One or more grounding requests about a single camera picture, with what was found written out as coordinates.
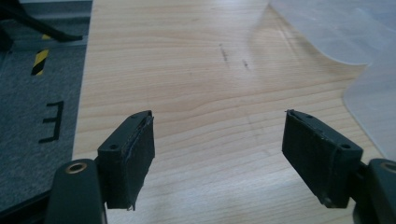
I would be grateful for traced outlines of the translucent plastic sheet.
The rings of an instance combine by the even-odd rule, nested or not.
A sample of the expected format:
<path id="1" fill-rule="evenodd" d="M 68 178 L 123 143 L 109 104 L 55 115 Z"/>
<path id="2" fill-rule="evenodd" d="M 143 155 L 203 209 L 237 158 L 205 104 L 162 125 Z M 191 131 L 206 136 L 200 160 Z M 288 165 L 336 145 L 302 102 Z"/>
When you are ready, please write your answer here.
<path id="1" fill-rule="evenodd" d="M 344 103 L 373 143 L 396 161 L 396 0 L 272 0 L 318 51 L 364 65 Z"/>

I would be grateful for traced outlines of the yellow black striped floor tape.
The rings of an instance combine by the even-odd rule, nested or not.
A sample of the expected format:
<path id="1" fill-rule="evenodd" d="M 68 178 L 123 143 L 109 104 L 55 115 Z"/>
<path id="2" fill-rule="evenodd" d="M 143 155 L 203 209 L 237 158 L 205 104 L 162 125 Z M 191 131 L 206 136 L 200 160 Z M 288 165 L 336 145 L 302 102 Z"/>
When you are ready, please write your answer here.
<path id="1" fill-rule="evenodd" d="M 49 49 L 40 49 L 35 55 L 34 65 L 32 67 L 32 76 L 41 76 L 44 72 L 46 60 L 49 56 Z"/>

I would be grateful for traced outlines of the black floor tape mark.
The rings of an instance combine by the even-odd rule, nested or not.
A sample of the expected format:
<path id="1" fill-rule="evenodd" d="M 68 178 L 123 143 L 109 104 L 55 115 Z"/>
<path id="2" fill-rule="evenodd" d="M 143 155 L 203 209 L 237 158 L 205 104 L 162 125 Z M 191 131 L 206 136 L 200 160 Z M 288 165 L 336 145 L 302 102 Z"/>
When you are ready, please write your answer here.
<path id="1" fill-rule="evenodd" d="M 48 136 L 42 138 L 38 141 L 39 144 L 50 143 L 53 141 L 57 141 L 60 137 L 61 132 L 61 125 L 62 125 L 62 118 L 64 112 L 64 101 L 59 101 L 55 103 L 47 103 L 46 107 L 55 107 L 57 109 L 56 116 L 53 118 L 45 118 L 42 120 L 43 124 L 52 123 L 53 124 L 53 131 L 52 136 Z"/>

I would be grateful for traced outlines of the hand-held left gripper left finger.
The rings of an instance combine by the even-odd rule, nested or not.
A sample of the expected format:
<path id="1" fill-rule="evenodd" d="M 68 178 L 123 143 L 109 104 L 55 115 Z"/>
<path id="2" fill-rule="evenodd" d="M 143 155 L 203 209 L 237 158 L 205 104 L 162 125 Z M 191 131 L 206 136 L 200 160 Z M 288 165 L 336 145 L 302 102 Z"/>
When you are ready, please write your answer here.
<path id="1" fill-rule="evenodd" d="M 97 149 L 96 164 L 108 209 L 133 209 L 155 158 L 150 110 L 129 116 Z"/>

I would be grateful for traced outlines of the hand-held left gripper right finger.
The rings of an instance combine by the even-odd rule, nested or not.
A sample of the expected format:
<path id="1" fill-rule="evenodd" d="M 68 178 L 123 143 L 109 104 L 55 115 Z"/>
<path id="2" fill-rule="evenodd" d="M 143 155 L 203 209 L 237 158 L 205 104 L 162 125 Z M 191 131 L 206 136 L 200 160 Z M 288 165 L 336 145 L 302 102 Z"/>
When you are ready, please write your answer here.
<path id="1" fill-rule="evenodd" d="M 320 203 L 345 208 L 348 179 L 357 172 L 363 150 L 332 127 L 303 112 L 286 112 L 282 152 Z"/>

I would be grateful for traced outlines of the black stand leg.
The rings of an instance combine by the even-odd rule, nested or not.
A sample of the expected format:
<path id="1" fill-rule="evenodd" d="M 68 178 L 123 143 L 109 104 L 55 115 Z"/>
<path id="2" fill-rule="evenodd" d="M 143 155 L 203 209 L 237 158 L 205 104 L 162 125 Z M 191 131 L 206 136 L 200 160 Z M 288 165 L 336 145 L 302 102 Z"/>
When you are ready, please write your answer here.
<path id="1" fill-rule="evenodd" d="M 43 35 L 48 35 L 59 42 L 78 41 L 82 35 L 70 35 L 54 29 L 46 23 L 30 16 L 22 7 L 19 0 L 0 0 L 0 21 L 15 20 L 27 27 L 30 27 Z M 7 32 L 0 26 L 0 51 L 10 50 L 14 41 Z"/>

